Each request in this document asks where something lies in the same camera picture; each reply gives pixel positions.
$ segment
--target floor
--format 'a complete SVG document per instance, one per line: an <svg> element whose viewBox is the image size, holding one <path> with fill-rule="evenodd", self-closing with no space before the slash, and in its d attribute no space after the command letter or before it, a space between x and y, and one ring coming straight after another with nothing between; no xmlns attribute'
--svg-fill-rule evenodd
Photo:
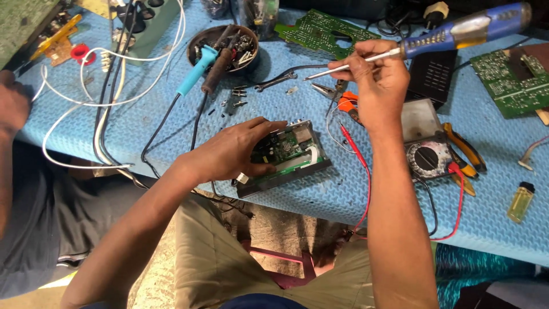
<svg viewBox="0 0 549 309"><path fill-rule="evenodd" d="M248 219L243 213L252 213ZM231 210L223 214L232 234L239 239L251 237L252 245L263 249L300 255L308 250L317 259L345 224L245 203L242 212ZM265 256L254 256L269 271L302 276L297 263ZM128 309L167 309L174 306L173 276L175 270L175 222L172 220L164 232L153 257L130 292ZM0 308L59 308L65 287L36 290L34 292L0 300Z"/></svg>

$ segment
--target wrench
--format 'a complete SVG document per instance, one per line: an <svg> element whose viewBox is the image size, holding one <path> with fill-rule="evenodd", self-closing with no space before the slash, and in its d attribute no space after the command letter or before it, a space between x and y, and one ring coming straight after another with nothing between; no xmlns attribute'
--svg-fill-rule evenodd
<svg viewBox="0 0 549 309"><path fill-rule="evenodd" d="M271 86L274 86L276 84L280 84L283 81L289 80L289 79L297 79L297 74L294 74L293 71L289 71L286 75L283 75L279 78L275 78L273 80L262 82L261 84L255 85L254 89L257 89L258 92L263 91L265 88L269 88Z"/></svg>

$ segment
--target red spool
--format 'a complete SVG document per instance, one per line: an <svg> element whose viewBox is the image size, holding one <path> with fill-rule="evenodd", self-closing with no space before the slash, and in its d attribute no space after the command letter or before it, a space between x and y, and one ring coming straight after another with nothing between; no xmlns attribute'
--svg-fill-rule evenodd
<svg viewBox="0 0 549 309"><path fill-rule="evenodd" d="M84 61L84 56L89 52L89 47L85 44L79 44L76 45L71 51L70 51L70 57L78 64L82 64L82 61ZM96 59L96 54L91 53L88 55L88 58L85 60L84 65L90 65L92 62L94 62Z"/></svg>

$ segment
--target workbench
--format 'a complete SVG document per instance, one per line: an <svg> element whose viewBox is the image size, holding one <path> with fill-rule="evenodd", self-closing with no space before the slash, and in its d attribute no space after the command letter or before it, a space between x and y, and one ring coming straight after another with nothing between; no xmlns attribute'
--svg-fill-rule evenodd
<svg viewBox="0 0 549 309"><path fill-rule="evenodd" d="M191 69L186 59L187 42L199 31L231 22L228 14L225 20L211 20L198 0L186 2L184 8L186 32L182 44L173 53L169 70L164 72L158 84L140 100L115 107L111 113L105 138L107 149L119 162L134 163L131 170L135 173L153 176L151 170L141 162L139 155L175 96L177 85ZM302 11L281 9L279 21L294 24L295 19L304 14ZM152 55L158 56L169 50L177 30L177 19L173 21ZM91 29L76 34L71 39L73 44L83 42L90 47L110 46L107 20L84 11L81 22L90 24ZM366 24L365 21L351 22L362 26ZM370 27L370 30L377 32L375 26ZM419 32L421 29L417 29L414 35ZM458 62L463 63L472 56L507 47L523 38L521 35L513 35L462 49L458 54ZM532 43L540 41L530 40L527 44ZM100 56L97 56L98 60L85 68L85 78L88 81L93 78L87 87L96 99L104 79ZM257 93L250 87L246 98L248 104L236 110L231 108L231 103L238 98L231 96L232 87L243 84L253 86L251 80L268 80L296 65L327 63L332 56L322 51L308 50L296 43L271 40L260 43L260 57L260 65L254 75L248 77L249 80L226 79L214 94L215 101L208 99L200 120L197 145L222 128L257 116L289 122L311 119L333 167L246 200L285 211L356 224L366 205L366 173L354 154L345 152L329 138L324 117L329 100L316 92L310 82L301 81L321 69L299 70L296 72L299 75L297 80L286 81L262 93ZM80 66L75 61L71 59L55 68L49 66L49 59L42 60L42 63L48 65L48 80L52 86L71 98L85 100L80 86ZM121 99L133 97L146 89L156 78L163 63L164 60L159 60L145 63L142 67L128 65ZM42 82L40 64L26 72L19 81L32 85L37 90ZM330 87L335 84L335 80L328 76L315 82ZM299 90L287 96L285 91L293 86L298 86ZM356 85L351 83L348 90L356 93ZM164 172L178 155L189 150L194 118L202 96L203 93L197 85L187 97L181 98L153 142L147 158L159 172ZM223 100L229 100L225 107L220 106ZM18 139L41 145L44 135L53 123L73 105L46 88L34 102L29 120ZM454 75L448 103L438 113L441 122L451 122L454 129L477 148L488 167L488 173L472 181L477 196L464 196L457 234L444 242L549 266L549 161L544 160L549 156L549 148L540 146L534 151L534 172L517 164L528 145L549 134L549 130L535 114L504 120L470 66ZM94 107L75 110L53 131L47 144L48 149L96 161L92 148L95 114ZM367 132L346 115L340 114L336 118L341 119L350 131L371 165L372 149ZM336 139L344 140L336 122L330 124L330 130ZM533 183L537 190L524 222L516 224L506 217L506 212L521 181ZM229 181L217 181L215 185L218 194L236 197L236 190L230 186ZM430 181L429 185L439 216L439 229L435 237L442 237L449 234L455 224L460 190L448 178ZM210 184L200 185L200 188L211 190ZM420 185L416 186L416 192L425 222L431 230L433 214L427 192Z"/></svg>

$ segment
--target beige shorts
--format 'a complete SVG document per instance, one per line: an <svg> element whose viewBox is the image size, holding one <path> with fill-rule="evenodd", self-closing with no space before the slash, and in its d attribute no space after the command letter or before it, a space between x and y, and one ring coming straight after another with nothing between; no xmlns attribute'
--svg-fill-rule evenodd
<svg viewBox="0 0 549 309"><path fill-rule="evenodd" d="M373 308L366 240L346 243L332 270L281 289L221 224L209 200L189 197L176 213L176 308L217 308L237 296L267 293L308 309Z"/></svg>

